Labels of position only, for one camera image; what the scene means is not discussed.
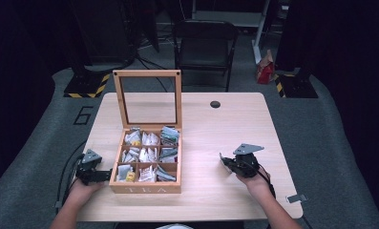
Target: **human arm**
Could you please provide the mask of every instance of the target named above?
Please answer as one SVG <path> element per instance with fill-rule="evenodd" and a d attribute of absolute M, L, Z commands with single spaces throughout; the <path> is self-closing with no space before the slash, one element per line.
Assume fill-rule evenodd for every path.
<path fill-rule="evenodd" d="M 103 187 L 103 182 L 85 185 L 80 179 L 77 179 L 71 188 L 70 194 L 68 195 L 64 206 L 58 212 L 50 228 L 76 228 L 76 217 L 79 210 L 89 200 L 91 195 L 101 187 Z"/>
<path fill-rule="evenodd" d="M 260 173 L 267 177 L 267 173 L 263 169 L 260 169 Z M 261 175 L 255 175 L 250 178 L 237 175 L 237 178 L 245 184 L 249 194 L 261 204 L 269 224 L 273 229 L 302 228 L 273 197 L 267 182 Z"/>

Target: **black chair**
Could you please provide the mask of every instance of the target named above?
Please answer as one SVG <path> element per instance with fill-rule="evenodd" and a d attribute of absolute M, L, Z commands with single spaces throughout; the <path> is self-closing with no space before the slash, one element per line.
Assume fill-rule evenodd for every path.
<path fill-rule="evenodd" d="M 228 22 L 190 19 L 177 23 L 173 28 L 175 69 L 182 70 L 182 82 L 183 70 L 221 71 L 222 78 L 227 73 L 224 86 L 216 82 L 191 85 L 222 87 L 228 92 L 238 34 Z"/>

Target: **wooden box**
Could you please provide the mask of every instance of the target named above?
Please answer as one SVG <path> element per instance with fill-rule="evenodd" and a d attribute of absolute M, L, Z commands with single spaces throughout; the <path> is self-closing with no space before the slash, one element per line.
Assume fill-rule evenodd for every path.
<path fill-rule="evenodd" d="M 123 123 L 122 136 L 119 141 L 116 161 L 113 167 L 110 187 L 118 194 L 178 194 L 181 185 L 181 154 L 182 154 L 182 114 L 181 114 L 181 78 L 179 70 L 119 70 L 114 71 L 117 100 Z M 125 140 L 126 135 L 139 130 L 141 136 L 152 133 L 160 138 L 163 127 L 175 128 L 179 131 L 178 145 L 168 146 L 161 142 L 148 146 L 145 144 L 131 145 Z M 123 155 L 132 148 L 178 149 L 173 161 L 162 162 L 124 162 Z M 130 165 L 135 172 L 134 181 L 119 181 L 118 167 Z M 139 181 L 140 169 L 152 165 L 153 169 L 160 166 L 175 181 Z"/>

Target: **red object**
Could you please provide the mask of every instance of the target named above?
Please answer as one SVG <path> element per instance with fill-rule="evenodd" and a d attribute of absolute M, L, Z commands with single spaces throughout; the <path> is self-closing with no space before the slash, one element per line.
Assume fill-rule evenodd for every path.
<path fill-rule="evenodd" d="M 268 50 L 266 56 L 258 63 L 257 83 L 268 84 L 274 71 L 272 53 Z"/>

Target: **open lid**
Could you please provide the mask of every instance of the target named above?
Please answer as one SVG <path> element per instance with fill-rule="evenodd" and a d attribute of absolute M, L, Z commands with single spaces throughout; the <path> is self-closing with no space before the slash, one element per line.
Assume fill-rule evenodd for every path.
<path fill-rule="evenodd" d="M 113 71 L 123 128 L 182 127 L 180 70 Z"/>

